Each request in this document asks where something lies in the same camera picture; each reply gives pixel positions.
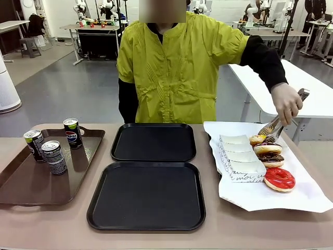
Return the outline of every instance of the gray floor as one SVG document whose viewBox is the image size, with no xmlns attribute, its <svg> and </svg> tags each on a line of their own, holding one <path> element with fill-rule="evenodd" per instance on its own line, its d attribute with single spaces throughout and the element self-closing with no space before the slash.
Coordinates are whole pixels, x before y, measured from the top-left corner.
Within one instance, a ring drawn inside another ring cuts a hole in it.
<svg viewBox="0 0 333 250">
<path fill-rule="evenodd" d="M 61 123 L 76 117 L 80 123 L 123 122 L 118 112 L 118 73 L 114 61 L 83 61 L 73 66 L 74 53 L 23 81 L 17 86 L 22 107 L 0 115 L 0 137 L 21 137 L 40 123 Z M 333 69 L 320 61 L 297 55 L 301 69 L 333 87 Z M 239 121 L 246 92 L 229 66 L 220 68 L 217 119 Z M 252 103 L 250 122 L 268 122 Z M 292 133 L 295 126 L 288 131 Z M 333 140 L 333 120 L 312 120 L 302 140 Z"/>
</svg>

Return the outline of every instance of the black pants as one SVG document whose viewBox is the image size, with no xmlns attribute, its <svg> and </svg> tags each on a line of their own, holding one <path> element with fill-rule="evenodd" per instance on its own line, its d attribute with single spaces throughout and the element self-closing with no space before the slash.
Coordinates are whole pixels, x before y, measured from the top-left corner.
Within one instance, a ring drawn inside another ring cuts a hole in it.
<svg viewBox="0 0 333 250">
<path fill-rule="evenodd" d="M 308 21 L 308 18 L 306 18 L 305 20 L 305 23 L 304 23 L 304 27 L 303 27 L 303 30 L 302 32 L 303 33 L 308 33 L 309 30 L 311 29 L 312 27 L 312 23 L 309 23 Z M 314 28 L 313 32 L 312 32 L 312 36 L 310 37 L 310 43 L 309 43 L 309 48 L 312 48 L 313 44 L 314 44 L 314 41 L 316 40 L 316 33 L 318 31 L 318 28 Z M 305 41 L 306 41 L 306 36 L 302 36 L 301 39 L 300 39 L 300 45 L 304 45 L 305 44 Z"/>
</svg>

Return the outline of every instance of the gray stool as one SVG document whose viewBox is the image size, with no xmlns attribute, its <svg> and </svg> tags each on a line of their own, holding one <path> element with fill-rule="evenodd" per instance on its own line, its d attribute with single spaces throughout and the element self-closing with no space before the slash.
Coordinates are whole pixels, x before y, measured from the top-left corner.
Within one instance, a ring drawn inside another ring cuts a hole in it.
<svg viewBox="0 0 333 250">
<path fill-rule="evenodd" d="M 20 39 L 20 44 L 21 44 L 21 55 L 29 55 L 30 58 L 35 58 L 35 54 L 41 56 L 41 52 L 39 48 L 36 45 L 35 39 L 34 38 L 23 38 Z"/>
</svg>

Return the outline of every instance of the short sleeve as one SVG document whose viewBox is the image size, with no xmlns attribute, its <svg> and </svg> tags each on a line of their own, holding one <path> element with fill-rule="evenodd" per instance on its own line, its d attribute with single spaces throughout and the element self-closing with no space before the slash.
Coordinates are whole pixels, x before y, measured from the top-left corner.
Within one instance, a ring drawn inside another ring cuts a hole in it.
<svg viewBox="0 0 333 250">
<path fill-rule="evenodd" d="M 202 35 L 208 55 L 216 65 L 239 64 L 248 36 L 210 17 L 202 19 Z"/>
<path fill-rule="evenodd" d="M 121 38 L 119 55 L 117 59 L 117 69 L 120 80 L 127 83 L 134 83 L 133 57 L 132 57 L 133 45 L 129 41 L 128 32 L 129 29 L 126 28 Z"/>
</svg>

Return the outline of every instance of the yellow-green shirt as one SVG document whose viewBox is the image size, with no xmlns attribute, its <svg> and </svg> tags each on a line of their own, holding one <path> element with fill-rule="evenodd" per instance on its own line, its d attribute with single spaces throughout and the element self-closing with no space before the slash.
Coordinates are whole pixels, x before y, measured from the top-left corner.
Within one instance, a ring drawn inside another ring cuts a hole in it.
<svg viewBox="0 0 333 250">
<path fill-rule="evenodd" d="M 216 120 L 219 65 L 239 64 L 248 36 L 205 15 L 186 13 L 163 35 L 134 22 L 122 37 L 119 78 L 135 83 L 136 122 Z"/>
</svg>

